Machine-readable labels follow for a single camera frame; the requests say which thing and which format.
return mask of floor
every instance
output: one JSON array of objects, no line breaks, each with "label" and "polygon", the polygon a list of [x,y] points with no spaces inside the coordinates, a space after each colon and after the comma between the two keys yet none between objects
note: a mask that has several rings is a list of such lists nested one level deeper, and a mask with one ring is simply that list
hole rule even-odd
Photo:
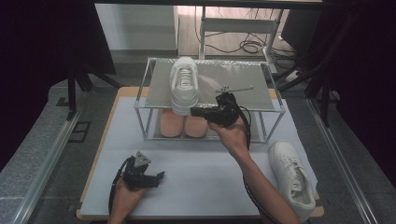
[{"label": "floor", "polygon": [[[155,55],[152,53],[132,55],[125,63],[115,60],[117,75],[113,78],[127,86],[140,84],[146,68],[147,57],[176,57],[176,55]],[[246,55],[235,58],[248,60]],[[281,61],[277,69],[290,66]],[[90,124],[85,137],[79,132],[72,133],[64,152],[42,193],[29,223],[91,223],[76,217],[80,207],[79,198],[91,170],[96,149],[117,90],[101,79],[91,76],[93,91],[82,93],[87,101],[82,109],[78,125]],[[310,218],[310,223],[362,223],[360,211],[354,198],[340,175],[315,117],[304,97],[305,83],[282,93],[293,116],[298,134],[304,145],[317,178],[319,204],[324,206],[325,214],[320,218]],[[49,92],[49,102],[37,120],[32,131],[0,173],[0,223],[8,223],[15,215],[35,174],[46,158],[58,132],[64,125],[68,114],[67,106],[58,104],[67,97],[66,83],[53,86]],[[373,158],[339,116],[335,104],[329,108],[329,123],[349,168],[364,192],[377,218],[377,223],[394,223],[396,220],[396,190],[388,182]],[[136,223],[259,223],[258,220],[174,220],[174,221],[136,221]]]}]

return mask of forearm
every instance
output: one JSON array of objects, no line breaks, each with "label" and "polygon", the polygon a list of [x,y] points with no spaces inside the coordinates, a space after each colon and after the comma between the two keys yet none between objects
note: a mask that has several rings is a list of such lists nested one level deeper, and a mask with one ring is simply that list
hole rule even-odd
[{"label": "forearm", "polygon": [[264,176],[248,153],[235,157],[244,178],[260,206],[280,223],[300,223],[296,214],[283,197]]},{"label": "forearm", "polygon": [[110,218],[108,219],[107,224],[124,224],[125,219],[128,217],[128,214],[121,213],[119,211],[114,212],[111,214]]}]

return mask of white surface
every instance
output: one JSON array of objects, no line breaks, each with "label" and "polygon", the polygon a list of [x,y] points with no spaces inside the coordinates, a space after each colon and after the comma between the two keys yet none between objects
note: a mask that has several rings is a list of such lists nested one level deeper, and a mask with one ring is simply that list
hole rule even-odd
[{"label": "white surface", "polygon": [[177,49],[177,7],[95,4],[108,47]]},{"label": "white surface", "polygon": [[[151,159],[146,175],[165,171],[157,189],[150,189],[134,217],[254,216],[258,210],[244,188],[237,163],[221,142],[144,141],[134,111],[134,97],[121,97],[107,132],[80,214],[106,216],[111,183],[125,159],[140,150]],[[290,112],[280,121],[269,144],[252,144],[250,153],[277,187],[268,161],[269,147],[279,139],[299,152],[315,189],[317,179],[307,160]],[[266,115],[264,121],[275,122]]]}]

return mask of shoelace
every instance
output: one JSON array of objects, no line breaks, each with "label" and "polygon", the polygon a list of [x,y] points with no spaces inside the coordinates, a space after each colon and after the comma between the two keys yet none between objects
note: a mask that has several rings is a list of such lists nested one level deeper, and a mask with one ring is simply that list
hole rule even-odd
[{"label": "shoelace", "polygon": [[192,85],[191,83],[191,70],[188,68],[180,68],[179,70],[179,86],[180,87],[189,87]]},{"label": "shoelace", "polygon": [[305,189],[305,179],[304,175],[301,172],[303,167],[299,165],[297,159],[294,157],[286,157],[287,166],[290,172],[294,172],[294,178],[292,179],[291,186],[291,196],[295,196],[298,192],[302,192]]}]

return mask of black cloth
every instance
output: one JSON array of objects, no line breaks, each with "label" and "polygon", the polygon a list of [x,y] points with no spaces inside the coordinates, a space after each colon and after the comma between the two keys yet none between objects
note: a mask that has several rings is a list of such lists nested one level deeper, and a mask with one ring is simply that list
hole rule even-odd
[{"label": "black cloth", "polygon": [[396,187],[395,22],[394,1],[368,2],[336,54],[332,88],[343,119]]},{"label": "black cloth", "polygon": [[0,3],[0,168],[70,72],[115,74],[93,3]]}]

